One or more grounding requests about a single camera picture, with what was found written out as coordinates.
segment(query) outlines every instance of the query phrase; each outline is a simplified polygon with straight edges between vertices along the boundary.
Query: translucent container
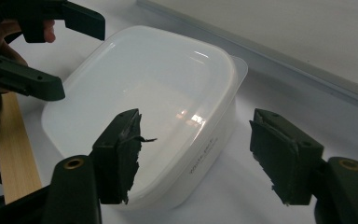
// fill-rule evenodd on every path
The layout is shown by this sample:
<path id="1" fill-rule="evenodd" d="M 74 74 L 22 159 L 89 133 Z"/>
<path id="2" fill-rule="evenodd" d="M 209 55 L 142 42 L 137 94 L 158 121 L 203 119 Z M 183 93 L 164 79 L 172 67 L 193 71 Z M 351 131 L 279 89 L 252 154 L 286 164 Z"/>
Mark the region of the translucent container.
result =
<path id="1" fill-rule="evenodd" d="M 235 124 L 235 93 L 247 65 L 222 49 L 134 26 L 101 44 L 64 82 L 66 98 L 46 104 L 42 125 L 66 158 L 88 155 L 119 113 L 139 108 L 145 143 L 129 203 L 167 209 L 199 184 Z"/>

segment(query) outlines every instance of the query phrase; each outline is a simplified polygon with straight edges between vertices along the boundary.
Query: human hand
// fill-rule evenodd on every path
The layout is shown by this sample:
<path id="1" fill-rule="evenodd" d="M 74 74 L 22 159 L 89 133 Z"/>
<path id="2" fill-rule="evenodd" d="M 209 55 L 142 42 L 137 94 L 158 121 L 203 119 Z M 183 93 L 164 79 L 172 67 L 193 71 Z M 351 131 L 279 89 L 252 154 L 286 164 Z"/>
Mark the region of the human hand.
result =
<path id="1" fill-rule="evenodd" d="M 44 37 L 46 42 L 52 43 L 55 40 L 54 34 L 54 23 L 55 21 L 44 21 Z M 20 56 L 20 54 L 11 48 L 5 41 L 5 37 L 8 35 L 16 34 L 20 32 L 21 28 L 17 21 L 6 20 L 0 23 L 0 54 L 14 60 L 23 65 L 27 65 L 27 62 Z"/>

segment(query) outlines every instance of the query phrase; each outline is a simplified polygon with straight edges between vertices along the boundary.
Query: storage box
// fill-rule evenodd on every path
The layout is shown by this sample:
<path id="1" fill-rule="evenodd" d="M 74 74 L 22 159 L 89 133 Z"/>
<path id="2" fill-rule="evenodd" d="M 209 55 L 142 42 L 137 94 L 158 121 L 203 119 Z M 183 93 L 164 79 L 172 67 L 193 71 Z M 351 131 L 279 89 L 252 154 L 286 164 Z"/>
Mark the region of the storage box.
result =
<path id="1" fill-rule="evenodd" d="M 186 199 L 235 126 L 234 96 L 244 61 L 218 47 L 134 26 L 109 37 L 48 103 L 42 125 L 66 158 L 88 155 L 119 113 L 139 108 L 143 144 L 129 203 L 117 209 L 167 209 Z"/>

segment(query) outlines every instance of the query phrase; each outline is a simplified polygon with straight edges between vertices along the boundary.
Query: container lid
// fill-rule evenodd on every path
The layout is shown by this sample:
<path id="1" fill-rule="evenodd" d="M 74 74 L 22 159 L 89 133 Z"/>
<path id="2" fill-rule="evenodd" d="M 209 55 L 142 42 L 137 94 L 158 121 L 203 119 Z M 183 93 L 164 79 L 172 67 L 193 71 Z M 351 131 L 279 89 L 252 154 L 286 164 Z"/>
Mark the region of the container lid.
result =
<path id="1" fill-rule="evenodd" d="M 90 154 L 119 113 L 139 108 L 143 144 L 129 193 L 136 203 L 169 186 L 213 130 L 238 89 L 229 55 L 213 45 L 134 26 L 101 44 L 64 82 L 66 98 L 46 104 L 42 125 L 64 157 Z"/>

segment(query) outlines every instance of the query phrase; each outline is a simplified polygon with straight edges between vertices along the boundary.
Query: wooden strip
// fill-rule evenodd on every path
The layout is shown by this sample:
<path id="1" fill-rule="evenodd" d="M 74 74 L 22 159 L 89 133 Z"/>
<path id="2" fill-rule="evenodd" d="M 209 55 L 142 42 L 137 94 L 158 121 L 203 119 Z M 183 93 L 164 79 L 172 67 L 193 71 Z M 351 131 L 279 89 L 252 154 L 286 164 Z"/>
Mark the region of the wooden strip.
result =
<path id="1" fill-rule="evenodd" d="M 0 171 L 6 203 L 42 188 L 17 95 L 0 95 Z"/>

